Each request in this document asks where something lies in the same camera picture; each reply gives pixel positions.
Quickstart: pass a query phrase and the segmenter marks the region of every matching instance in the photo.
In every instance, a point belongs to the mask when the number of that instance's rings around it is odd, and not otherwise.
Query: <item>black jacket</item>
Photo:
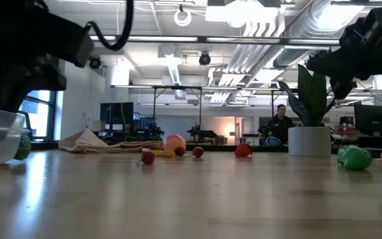
[[[273,119],[269,120],[266,126],[266,136],[269,132],[273,133],[273,137],[278,138],[282,143],[288,142],[288,129],[294,127],[292,120],[286,116],[281,120],[276,115]]]

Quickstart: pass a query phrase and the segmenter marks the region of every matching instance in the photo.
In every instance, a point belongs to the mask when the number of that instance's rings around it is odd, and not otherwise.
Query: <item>man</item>
[[[268,136],[276,137],[281,140],[282,143],[288,142],[288,129],[294,127],[291,119],[285,116],[286,112],[287,108],[285,105],[279,105],[277,107],[278,114],[273,119],[269,120],[266,127]]]

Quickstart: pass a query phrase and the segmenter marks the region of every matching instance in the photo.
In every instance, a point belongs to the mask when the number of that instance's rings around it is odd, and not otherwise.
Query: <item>blue object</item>
[[[281,140],[277,139],[276,137],[268,137],[265,140],[265,146],[278,147],[278,146],[283,146],[283,143],[281,142]]]

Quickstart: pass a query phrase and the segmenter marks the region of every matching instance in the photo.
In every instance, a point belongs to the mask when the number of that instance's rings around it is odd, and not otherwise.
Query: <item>white flower pot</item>
[[[329,127],[292,127],[288,129],[288,154],[301,157],[331,156]]]

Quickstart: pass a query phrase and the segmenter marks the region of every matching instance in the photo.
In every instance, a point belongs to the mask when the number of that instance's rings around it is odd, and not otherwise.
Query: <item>orange ball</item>
[[[174,152],[176,148],[186,149],[186,142],[183,137],[179,135],[169,135],[163,142],[163,149],[165,151]]]

